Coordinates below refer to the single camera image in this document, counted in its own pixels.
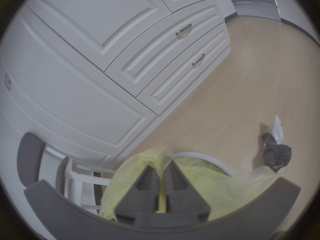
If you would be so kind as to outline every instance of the yellow plastic bag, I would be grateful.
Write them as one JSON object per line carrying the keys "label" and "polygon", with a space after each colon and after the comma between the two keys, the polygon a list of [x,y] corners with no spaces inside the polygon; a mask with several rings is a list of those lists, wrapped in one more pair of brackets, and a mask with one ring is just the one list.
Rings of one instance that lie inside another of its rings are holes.
{"label": "yellow plastic bag", "polygon": [[[103,194],[99,216],[115,219],[114,209],[130,190],[146,165],[155,168],[160,177],[159,211],[166,212],[164,170],[173,159],[169,147],[146,150],[126,160],[115,173]],[[232,178],[218,167],[199,158],[184,157],[174,161],[200,196],[211,208],[208,221],[229,214],[246,205],[265,191],[277,178],[267,166],[238,178]]]}
{"label": "yellow plastic bag", "polygon": [[126,160],[116,171],[106,188],[102,199],[99,216],[108,220],[115,219],[115,208],[130,190],[143,169],[149,165],[155,168],[160,177],[159,213],[166,212],[163,172],[170,164],[174,154],[170,147],[161,146],[146,150]]}
{"label": "yellow plastic bag", "polygon": [[180,170],[210,206],[208,221],[227,215],[246,205],[277,178],[267,166],[232,178],[211,163],[194,157],[174,159]]}

